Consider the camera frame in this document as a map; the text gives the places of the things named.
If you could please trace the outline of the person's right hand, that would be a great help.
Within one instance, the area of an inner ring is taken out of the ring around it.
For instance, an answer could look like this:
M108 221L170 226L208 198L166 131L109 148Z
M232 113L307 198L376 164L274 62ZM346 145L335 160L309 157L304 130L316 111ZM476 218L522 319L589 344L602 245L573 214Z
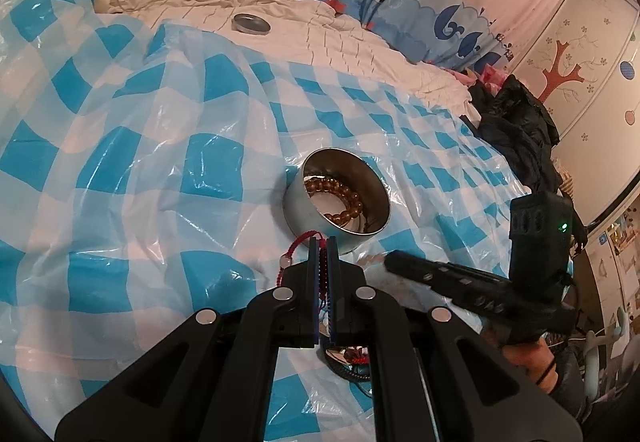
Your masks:
M550 394L558 383L555 358L544 337L533 344L506 344L500 351L543 392Z

